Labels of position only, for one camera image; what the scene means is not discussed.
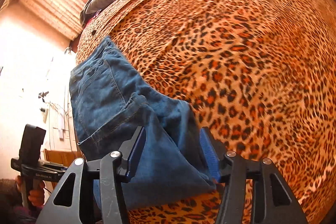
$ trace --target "blue denim jeans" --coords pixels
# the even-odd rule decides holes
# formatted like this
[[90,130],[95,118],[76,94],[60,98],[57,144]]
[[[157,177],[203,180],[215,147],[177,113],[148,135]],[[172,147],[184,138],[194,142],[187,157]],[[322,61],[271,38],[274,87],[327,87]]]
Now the blue denim jeans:
[[[136,174],[122,185],[129,210],[215,189],[189,104],[151,88],[110,37],[73,69],[70,94],[79,147],[88,160],[118,150],[137,126],[145,128],[146,143]],[[97,186],[94,192],[100,205]]]

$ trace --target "beige curtain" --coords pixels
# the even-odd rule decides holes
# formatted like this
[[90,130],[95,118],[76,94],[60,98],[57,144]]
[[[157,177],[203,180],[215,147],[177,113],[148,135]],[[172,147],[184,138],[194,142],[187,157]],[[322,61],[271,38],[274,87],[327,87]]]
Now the beige curtain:
[[82,31],[79,14],[85,4],[81,0],[19,1],[70,40],[75,39]]

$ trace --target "bed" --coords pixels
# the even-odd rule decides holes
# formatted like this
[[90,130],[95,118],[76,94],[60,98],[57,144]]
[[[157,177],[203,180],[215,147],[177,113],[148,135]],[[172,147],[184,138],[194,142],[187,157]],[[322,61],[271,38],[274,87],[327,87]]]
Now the bed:
[[[269,157],[310,224],[336,198],[334,0],[116,0],[84,29],[77,64],[110,35],[155,89],[243,157]],[[251,212],[247,181],[244,223]],[[130,211],[132,223],[213,223],[221,193]]]

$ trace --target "hand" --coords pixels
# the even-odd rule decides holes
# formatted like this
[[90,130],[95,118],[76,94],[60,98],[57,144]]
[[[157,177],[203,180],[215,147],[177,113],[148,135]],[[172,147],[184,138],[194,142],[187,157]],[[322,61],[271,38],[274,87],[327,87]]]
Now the hand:
[[[21,184],[22,184],[21,176],[17,176],[15,180],[17,190],[21,193]],[[35,207],[42,206],[44,204],[44,189],[43,189],[44,187],[45,184],[43,181],[41,181],[38,189],[34,189],[29,192],[28,199]]]

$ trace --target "screw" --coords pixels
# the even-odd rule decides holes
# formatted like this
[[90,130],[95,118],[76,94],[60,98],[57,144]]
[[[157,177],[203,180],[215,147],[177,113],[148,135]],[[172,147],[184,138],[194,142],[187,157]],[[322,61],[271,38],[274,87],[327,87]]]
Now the screw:
[[270,164],[272,163],[272,160],[269,159],[269,158],[264,158],[264,159],[262,160],[262,162],[263,162],[264,164],[270,165]]
[[226,154],[227,154],[227,156],[229,156],[229,157],[231,157],[231,158],[233,158],[233,157],[235,157],[235,156],[237,155],[237,153],[234,152],[234,151],[232,151],[232,150],[226,152]]
[[111,156],[112,158],[117,158],[117,157],[120,156],[120,152],[119,152],[119,151],[113,151],[113,152],[111,152],[110,156]]
[[81,165],[84,163],[84,160],[82,158],[76,158],[75,159],[75,165]]

